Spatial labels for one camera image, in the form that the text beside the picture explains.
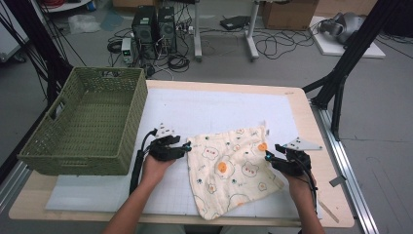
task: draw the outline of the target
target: computer case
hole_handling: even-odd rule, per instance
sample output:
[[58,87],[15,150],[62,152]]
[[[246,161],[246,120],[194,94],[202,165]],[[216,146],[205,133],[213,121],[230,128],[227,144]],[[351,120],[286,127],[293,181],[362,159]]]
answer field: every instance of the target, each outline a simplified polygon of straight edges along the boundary
[[176,53],[176,27],[173,7],[163,7],[158,12],[158,25],[162,40],[163,51]]
[[144,59],[156,59],[159,27],[155,6],[138,6],[131,23],[139,55]]

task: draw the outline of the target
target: hand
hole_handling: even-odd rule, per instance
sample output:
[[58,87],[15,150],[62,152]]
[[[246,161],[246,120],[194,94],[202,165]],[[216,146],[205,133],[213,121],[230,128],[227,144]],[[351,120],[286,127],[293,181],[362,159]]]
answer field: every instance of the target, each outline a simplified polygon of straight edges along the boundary
[[146,184],[155,187],[164,177],[167,168],[172,165],[175,160],[158,161],[152,155],[148,155],[143,163],[142,180],[140,184]]
[[[294,202],[297,202],[298,200],[308,200],[308,198],[312,198],[313,195],[311,194],[309,181],[305,175],[291,176],[284,173],[282,174],[288,180],[289,193]],[[313,174],[311,174],[311,177],[314,181],[315,186],[317,186],[317,182]]]

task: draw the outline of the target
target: white device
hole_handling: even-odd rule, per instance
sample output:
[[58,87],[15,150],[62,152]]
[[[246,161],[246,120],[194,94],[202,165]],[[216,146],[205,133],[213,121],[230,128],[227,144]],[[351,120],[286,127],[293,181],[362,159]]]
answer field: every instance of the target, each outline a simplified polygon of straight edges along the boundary
[[131,38],[124,38],[122,40],[122,56],[126,64],[133,64],[134,54],[132,49]]

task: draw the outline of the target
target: basket handle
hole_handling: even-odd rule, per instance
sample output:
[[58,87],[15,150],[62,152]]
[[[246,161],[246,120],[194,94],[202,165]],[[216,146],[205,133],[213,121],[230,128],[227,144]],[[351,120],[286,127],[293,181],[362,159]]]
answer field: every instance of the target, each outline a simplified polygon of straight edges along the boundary
[[74,160],[61,160],[60,166],[69,167],[69,168],[86,168],[89,166],[89,164],[86,159],[74,159]]
[[62,96],[57,97],[55,102],[52,104],[48,111],[49,117],[51,117],[53,120],[57,120],[58,116],[60,116],[61,112],[63,111],[66,103],[63,100]]

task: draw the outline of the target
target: white mat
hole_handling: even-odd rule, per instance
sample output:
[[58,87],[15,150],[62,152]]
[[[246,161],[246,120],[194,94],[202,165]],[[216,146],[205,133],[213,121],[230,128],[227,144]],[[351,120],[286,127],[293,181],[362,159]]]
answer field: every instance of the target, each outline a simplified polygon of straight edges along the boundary
[[[264,120],[270,130],[268,145],[272,151],[275,143],[287,143],[298,136],[286,97],[151,89],[135,151],[143,137],[160,123],[172,126],[181,136],[179,144],[182,144],[189,136],[255,127]],[[144,210],[146,214],[198,215],[187,167],[187,159],[183,158],[169,168],[152,193]],[[46,209],[115,212],[128,197],[130,179],[131,170],[126,176],[61,175]],[[287,188],[226,216],[297,217]]]
[[[310,22],[310,26],[315,25],[316,23],[325,20],[323,17],[313,17]],[[337,40],[330,36],[327,32],[319,33],[313,35],[321,54],[324,56],[342,56],[344,54],[343,45],[338,43]],[[370,47],[362,56],[363,58],[372,58],[372,59],[384,59],[386,55],[376,46],[376,44],[371,43]]]

